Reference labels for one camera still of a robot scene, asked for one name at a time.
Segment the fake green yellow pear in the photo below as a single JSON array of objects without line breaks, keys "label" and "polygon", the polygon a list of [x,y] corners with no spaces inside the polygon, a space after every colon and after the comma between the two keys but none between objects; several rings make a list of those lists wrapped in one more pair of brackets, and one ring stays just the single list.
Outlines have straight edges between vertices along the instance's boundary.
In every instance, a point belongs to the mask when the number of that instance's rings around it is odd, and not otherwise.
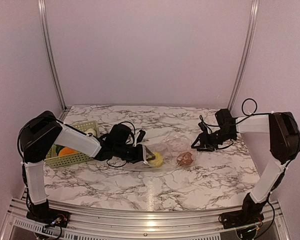
[{"label": "fake green yellow pear", "polygon": [[156,167],[156,168],[159,168],[163,165],[163,162],[164,162],[164,158],[163,156],[159,153],[159,152],[154,152],[153,153],[155,158],[152,159],[152,160],[149,160],[149,164],[153,167]]}]

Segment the clear zip top bag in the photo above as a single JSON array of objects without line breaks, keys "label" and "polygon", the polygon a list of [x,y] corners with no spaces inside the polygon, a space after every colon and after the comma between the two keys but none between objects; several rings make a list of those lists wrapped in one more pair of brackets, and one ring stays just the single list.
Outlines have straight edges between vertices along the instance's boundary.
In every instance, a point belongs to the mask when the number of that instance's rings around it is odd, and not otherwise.
[{"label": "clear zip top bag", "polygon": [[[161,167],[154,167],[147,162],[128,163],[124,169],[133,172],[169,172],[179,169],[187,169],[195,166],[198,161],[198,153],[191,148],[192,141],[186,135],[180,133],[171,133],[159,143],[149,145],[147,148],[151,152],[158,152],[163,156]],[[179,166],[177,157],[184,152],[191,152],[195,155],[195,161],[189,166]]]}]

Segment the fake bok choy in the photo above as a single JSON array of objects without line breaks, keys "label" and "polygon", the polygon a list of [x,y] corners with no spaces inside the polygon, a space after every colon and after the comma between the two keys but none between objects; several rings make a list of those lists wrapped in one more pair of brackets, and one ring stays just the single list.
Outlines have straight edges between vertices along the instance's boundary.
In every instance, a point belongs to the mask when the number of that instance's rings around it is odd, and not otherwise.
[{"label": "fake bok choy", "polygon": [[89,137],[96,137],[97,132],[93,128],[89,128],[85,131],[85,134]]}]

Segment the green plastic basket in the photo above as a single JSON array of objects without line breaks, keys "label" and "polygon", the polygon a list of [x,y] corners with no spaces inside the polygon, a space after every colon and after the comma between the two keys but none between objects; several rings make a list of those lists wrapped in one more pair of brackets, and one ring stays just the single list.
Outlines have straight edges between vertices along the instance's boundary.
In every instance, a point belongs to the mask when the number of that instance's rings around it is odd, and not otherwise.
[{"label": "green plastic basket", "polygon": [[[99,126],[95,120],[82,121],[78,124],[72,124],[71,126],[77,130],[80,130],[81,132],[88,133],[95,137],[100,136]],[[89,162],[92,160],[92,157],[89,157],[84,153],[78,152],[67,147],[53,145],[49,150],[48,154],[46,155],[45,163],[51,169],[55,169],[74,164]]]}]

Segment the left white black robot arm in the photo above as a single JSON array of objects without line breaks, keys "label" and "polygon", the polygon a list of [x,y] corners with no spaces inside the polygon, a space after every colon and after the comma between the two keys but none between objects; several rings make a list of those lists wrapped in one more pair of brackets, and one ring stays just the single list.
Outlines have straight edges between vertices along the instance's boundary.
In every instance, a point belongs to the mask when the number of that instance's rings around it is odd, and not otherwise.
[{"label": "left white black robot arm", "polygon": [[29,212],[48,223],[53,219],[45,192],[43,165],[46,155],[53,145],[67,147],[85,154],[97,161],[107,161],[113,157],[126,163],[148,164],[156,156],[141,140],[145,132],[137,136],[124,122],[115,124],[110,133],[101,137],[89,135],[57,119],[46,110],[28,121],[19,131],[17,149],[22,157],[22,174],[28,189]]}]

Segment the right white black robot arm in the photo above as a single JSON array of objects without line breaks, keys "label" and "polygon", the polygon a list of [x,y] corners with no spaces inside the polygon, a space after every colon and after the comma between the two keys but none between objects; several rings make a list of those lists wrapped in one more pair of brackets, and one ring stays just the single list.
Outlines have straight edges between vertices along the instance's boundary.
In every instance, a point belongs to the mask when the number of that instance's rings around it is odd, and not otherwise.
[{"label": "right white black robot arm", "polygon": [[201,121],[201,133],[191,148],[198,152],[214,152],[224,149],[223,143],[235,141],[238,134],[268,134],[271,160],[267,163],[259,181],[245,198],[245,206],[238,212],[237,219],[248,224],[257,216],[255,206],[264,204],[271,192],[280,184],[286,168],[300,152],[300,130],[291,112],[252,113],[233,117],[227,108],[215,113],[217,120],[214,132],[209,132],[209,124]]}]

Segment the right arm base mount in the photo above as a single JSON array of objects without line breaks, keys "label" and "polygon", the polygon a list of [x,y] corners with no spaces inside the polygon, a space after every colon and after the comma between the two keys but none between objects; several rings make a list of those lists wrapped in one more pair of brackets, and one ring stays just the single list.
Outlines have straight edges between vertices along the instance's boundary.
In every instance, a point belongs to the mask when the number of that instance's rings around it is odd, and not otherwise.
[{"label": "right arm base mount", "polygon": [[218,220],[223,225],[224,229],[231,229],[262,222],[264,220],[264,215],[262,212],[245,214],[241,209],[224,212],[219,216]]}]

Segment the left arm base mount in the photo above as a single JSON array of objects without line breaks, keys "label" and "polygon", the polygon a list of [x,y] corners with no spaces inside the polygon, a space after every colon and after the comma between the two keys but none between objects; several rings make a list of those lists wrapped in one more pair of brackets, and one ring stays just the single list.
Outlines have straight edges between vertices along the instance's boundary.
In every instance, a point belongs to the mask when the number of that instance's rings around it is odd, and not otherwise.
[{"label": "left arm base mount", "polygon": [[26,218],[45,224],[46,227],[60,226],[66,228],[69,222],[70,213],[68,211],[48,208],[28,211]]}]

